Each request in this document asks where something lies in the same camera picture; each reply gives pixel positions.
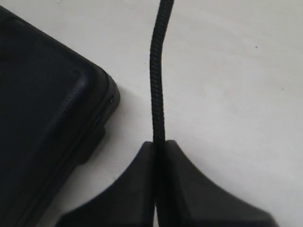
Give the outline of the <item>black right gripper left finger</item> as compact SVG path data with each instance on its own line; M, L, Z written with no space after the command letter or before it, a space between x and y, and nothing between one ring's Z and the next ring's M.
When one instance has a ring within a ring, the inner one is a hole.
M101 194L64 214L58 227L151 227L155 209L155 150L145 142L129 167Z

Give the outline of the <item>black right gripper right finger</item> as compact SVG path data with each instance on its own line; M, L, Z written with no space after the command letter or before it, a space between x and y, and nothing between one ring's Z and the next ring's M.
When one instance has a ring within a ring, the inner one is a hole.
M174 140L166 142L163 162L163 226L277 226L268 212L228 193L201 173Z

